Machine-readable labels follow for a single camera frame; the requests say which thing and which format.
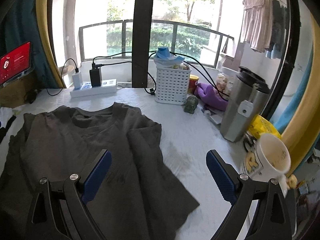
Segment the power strip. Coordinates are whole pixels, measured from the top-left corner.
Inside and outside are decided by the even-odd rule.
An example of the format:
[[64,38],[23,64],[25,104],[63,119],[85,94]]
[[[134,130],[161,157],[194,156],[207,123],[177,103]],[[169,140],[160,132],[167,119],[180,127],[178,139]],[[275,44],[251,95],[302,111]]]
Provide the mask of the power strip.
[[100,87],[92,87],[91,82],[84,82],[80,88],[70,91],[70,95],[72,98],[78,98],[117,92],[116,79],[102,80],[101,84]]

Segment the gray t-shirt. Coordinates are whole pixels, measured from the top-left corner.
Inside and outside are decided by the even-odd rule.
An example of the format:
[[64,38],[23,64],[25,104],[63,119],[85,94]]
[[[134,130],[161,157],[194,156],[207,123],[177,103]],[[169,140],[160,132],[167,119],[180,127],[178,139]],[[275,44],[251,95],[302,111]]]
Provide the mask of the gray t-shirt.
[[161,125],[139,108],[114,103],[88,112],[61,106],[25,114],[24,121],[11,137],[0,177],[2,239],[24,238],[40,178],[54,182],[80,173],[102,149],[111,152],[112,164],[87,207],[107,240],[173,240],[199,206],[163,163]]

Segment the green stone figurine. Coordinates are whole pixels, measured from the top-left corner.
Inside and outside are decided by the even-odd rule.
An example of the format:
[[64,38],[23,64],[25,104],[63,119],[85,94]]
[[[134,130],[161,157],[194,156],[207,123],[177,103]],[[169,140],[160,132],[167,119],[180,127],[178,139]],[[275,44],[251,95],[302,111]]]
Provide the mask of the green stone figurine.
[[189,96],[184,106],[184,111],[186,113],[193,114],[195,112],[195,109],[197,108],[198,103],[199,103],[199,100],[196,96],[194,95]]

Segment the yellow curtain trim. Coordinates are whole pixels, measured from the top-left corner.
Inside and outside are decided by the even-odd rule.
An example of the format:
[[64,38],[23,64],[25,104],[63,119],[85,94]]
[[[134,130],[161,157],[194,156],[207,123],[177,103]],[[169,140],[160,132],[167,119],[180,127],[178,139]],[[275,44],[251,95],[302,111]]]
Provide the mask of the yellow curtain trim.
[[320,27],[311,15],[313,27],[313,63],[301,102],[282,134],[291,156],[290,176],[306,156],[320,132]]
[[54,61],[48,31],[48,18],[47,18],[47,1],[48,0],[36,0],[36,15],[39,33],[44,48],[45,55],[47,57],[52,74],[57,81],[60,88],[66,88],[66,85],[59,73],[58,67]]

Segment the metal screw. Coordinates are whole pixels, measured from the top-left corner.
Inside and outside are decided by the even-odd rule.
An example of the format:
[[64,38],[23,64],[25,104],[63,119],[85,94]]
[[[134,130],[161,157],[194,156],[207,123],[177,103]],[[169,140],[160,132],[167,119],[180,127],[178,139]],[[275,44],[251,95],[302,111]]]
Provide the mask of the metal screw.
[[249,177],[247,174],[240,174],[240,179],[247,180]]
[[47,182],[47,178],[41,178],[40,180],[39,180],[39,183],[40,184],[44,184],[44,183],[46,183]]
[[79,178],[79,175],[78,174],[72,174],[71,176],[70,176],[70,179],[71,180],[76,180],[76,179],[78,179]]
[[273,179],[271,179],[271,183],[277,185],[278,184],[278,180],[273,178]]

